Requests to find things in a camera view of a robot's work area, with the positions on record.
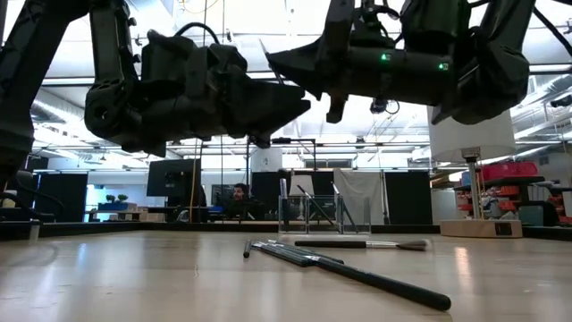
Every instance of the camera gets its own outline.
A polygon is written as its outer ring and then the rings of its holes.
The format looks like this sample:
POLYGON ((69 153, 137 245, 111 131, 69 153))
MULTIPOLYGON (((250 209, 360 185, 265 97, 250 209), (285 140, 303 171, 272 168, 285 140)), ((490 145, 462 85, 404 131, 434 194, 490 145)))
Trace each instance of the camera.
POLYGON ((551 101, 552 107, 563 107, 572 105, 572 95, 566 95, 563 98, 555 99, 551 101))
POLYGON ((381 114, 387 110, 389 102, 387 99, 374 98, 372 104, 369 106, 369 112, 372 114, 381 114))

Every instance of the clear box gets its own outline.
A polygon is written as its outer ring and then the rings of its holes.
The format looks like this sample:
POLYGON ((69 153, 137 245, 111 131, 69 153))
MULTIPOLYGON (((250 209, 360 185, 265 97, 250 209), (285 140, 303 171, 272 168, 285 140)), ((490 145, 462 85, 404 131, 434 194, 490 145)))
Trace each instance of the clear box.
POLYGON ((279 233, 371 233, 369 198, 353 198, 358 203, 352 214, 341 196, 279 197, 279 233))

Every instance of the brush bristles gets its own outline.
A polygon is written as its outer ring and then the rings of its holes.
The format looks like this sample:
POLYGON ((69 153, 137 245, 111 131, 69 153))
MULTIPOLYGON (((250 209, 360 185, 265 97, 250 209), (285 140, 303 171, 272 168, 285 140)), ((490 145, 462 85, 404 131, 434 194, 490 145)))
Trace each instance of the brush bristles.
POLYGON ((408 241, 408 242, 400 242, 395 247, 399 248, 400 250, 415 250, 415 251, 427 251, 431 249, 432 244, 428 240, 420 240, 420 241, 408 241))

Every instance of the person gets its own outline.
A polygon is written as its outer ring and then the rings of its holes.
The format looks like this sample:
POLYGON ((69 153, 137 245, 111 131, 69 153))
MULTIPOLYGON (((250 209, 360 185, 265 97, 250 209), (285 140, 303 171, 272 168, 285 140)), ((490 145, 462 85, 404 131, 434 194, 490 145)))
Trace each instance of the person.
POLYGON ((232 197, 224 203, 223 212, 227 217, 240 216, 244 220, 250 216, 257 217, 258 213, 264 212, 264 208, 260 201, 250 195, 246 184, 237 183, 234 185, 232 197))
POLYGON ((235 201, 247 201, 248 200, 248 186, 244 183, 237 183, 234 185, 234 192, 232 193, 232 198, 235 201))

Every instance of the black robotic arm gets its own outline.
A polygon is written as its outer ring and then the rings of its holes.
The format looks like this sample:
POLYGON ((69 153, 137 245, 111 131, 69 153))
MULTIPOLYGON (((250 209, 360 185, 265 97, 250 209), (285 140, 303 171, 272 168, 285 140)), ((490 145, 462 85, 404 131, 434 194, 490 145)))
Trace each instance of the black robotic arm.
POLYGON ((220 134, 267 147, 274 131, 310 108, 306 91, 330 95, 331 123, 341 120, 349 95, 436 106, 433 123, 452 116, 466 124, 525 97, 530 72, 521 47, 531 15, 539 15, 535 0, 409 0, 400 13, 387 1, 361 3, 332 0, 315 43, 267 55, 273 71, 299 85, 292 87, 251 80, 235 47, 198 47, 178 34, 149 31, 135 57, 135 21, 123 0, 26 0, 0 52, 0 190, 31 151, 29 107, 63 34, 88 13, 96 81, 85 124, 131 152, 163 156, 167 141, 220 134), (469 28, 472 7, 483 3, 481 25, 469 28), (399 38, 387 35, 378 13, 399 17, 399 38))
POLYGON ((166 141, 221 134, 246 135, 263 148, 310 108, 299 87, 251 80, 235 47, 197 47, 151 30, 142 57, 134 56, 129 27, 136 22, 124 0, 26 0, 0 52, 0 191, 31 151, 29 109, 63 34, 86 14, 96 79, 85 124, 127 151, 164 156, 166 141))
POLYGON ((150 30, 142 57, 134 57, 135 22, 123 0, 93 1, 89 16, 96 83, 85 123, 126 151, 164 157, 166 141, 222 134, 249 136, 264 148, 273 132, 310 108, 299 87, 251 80, 236 47, 197 47, 150 30), (133 64, 141 61, 139 79, 133 64))

